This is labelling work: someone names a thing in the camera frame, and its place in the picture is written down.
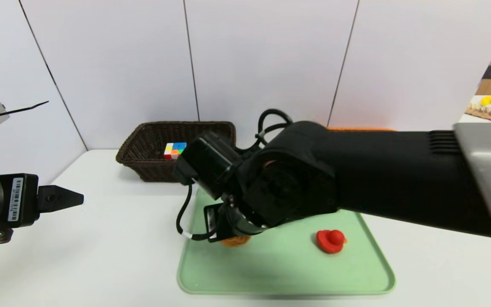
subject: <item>white wall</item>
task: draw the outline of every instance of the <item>white wall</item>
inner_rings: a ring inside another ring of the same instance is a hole
[[[181,0],[23,0],[88,149],[143,122],[197,120]]]
[[[327,124],[357,0],[185,4],[200,120],[234,122],[242,147],[269,107]]]
[[[0,174],[30,173],[49,184],[86,151],[39,54],[17,1],[0,0],[0,101],[12,114],[0,125]]]
[[[329,124],[451,129],[490,60],[489,0],[360,0]]]

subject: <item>brown wicker basket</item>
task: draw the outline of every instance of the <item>brown wicker basket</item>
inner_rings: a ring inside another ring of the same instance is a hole
[[[191,142],[208,131],[229,138],[236,145],[236,128],[226,121],[159,121],[141,124],[117,153],[117,162],[140,175],[146,182],[177,182],[173,178],[176,160],[164,159],[169,142]]]

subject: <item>barcode label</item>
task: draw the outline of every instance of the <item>barcode label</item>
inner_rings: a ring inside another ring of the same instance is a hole
[[[20,200],[22,198],[22,182],[23,178],[12,179],[12,190],[10,192],[9,203],[9,217],[7,221],[18,221],[18,214],[20,213]]]
[[[215,228],[215,210],[208,209],[207,212],[207,220],[208,220],[208,232],[212,231]],[[214,233],[210,239],[215,239],[217,237],[217,233]]]

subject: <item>yellow object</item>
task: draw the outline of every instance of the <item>yellow object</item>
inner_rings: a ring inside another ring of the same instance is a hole
[[[491,96],[486,96],[481,99],[481,105],[486,106],[491,104]]]

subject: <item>plastic tray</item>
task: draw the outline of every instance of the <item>plastic tray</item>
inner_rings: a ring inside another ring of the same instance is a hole
[[[199,189],[193,233],[206,231],[202,208],[213,203]],[[343,251],[328,255],[317,247],[322,229],[344,232]],[[205,295],[381,295],[396,284],[361,215],[345,210],[269,229],[239,247],[188,240],[178,280],[183,291]]]

